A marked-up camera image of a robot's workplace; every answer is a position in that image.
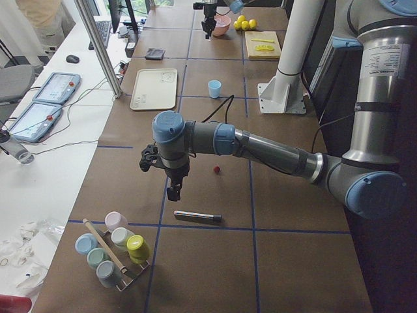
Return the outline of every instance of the gray chair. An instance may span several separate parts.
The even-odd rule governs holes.
[[[35,81],[31,65],[0,68],[0,105],[21,100]]]

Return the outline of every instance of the white metal pole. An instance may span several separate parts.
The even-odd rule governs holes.
[[[123,91],[120,87],[119,81],[117,80],[113,67],[111,66],[109,55],[107,54],[107,51],[100,38],[100,34],[98,33],[90,8],[88,7],[86,1],[75,0],[75,2],[79,15],[81,16],[84,26],[90,36],[91,41],[93,42],[94,50],[97,54],[97,58],[103,69],[104,75],[106,76],[115,97],[119,98],[123,94]]]
[[[258,84],[262,113],[306,112],[300,72],[314,34],[324,0],[295,0],[276,75]]]

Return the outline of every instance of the pen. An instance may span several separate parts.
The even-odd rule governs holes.
[[[194,213],[194,212],[185,212],[185,211],[174,211],[174,216],[180,220],[200,220],[207,222],[221,222],[221,215],[212,215],[212,214],[203,214],[203,213]]]

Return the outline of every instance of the computer monitor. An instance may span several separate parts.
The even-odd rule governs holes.
[[[129,12],[129,18],[132,23],[132,31],[137,33],[137,23],[136,23],[135,14],[132,8],[132,3],[130,2],[130,0],[124,0],[124,2],[126,3],[126,8],[128,9],[128,12]],[[124,6],[122,6],[121,0],[109,0],[111,25],[113,27],[114,33],[116,33],[117,28],[119,27],[123,8]]]

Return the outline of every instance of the yellow ball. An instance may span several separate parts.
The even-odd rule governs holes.
[[[256,20],[250,20],[249,21],[249,28],[250,29],[255,29],[258,26],[258,23]]]
[[[235,29],[238,31],[238,30],[242,29],[242,22],[235,21],[235,22],[233,23],[233,26],[234,26],[234,27],[235,27]]]
[[[243,21],[246,21],[245,15],[239,15],[239,17],[237,18],[237,21],[240,23],[242,23]]]
[[[248,21],[243,21],[242,22],[242,30],[243,31],[248,31],[249,30],[249,22]]]

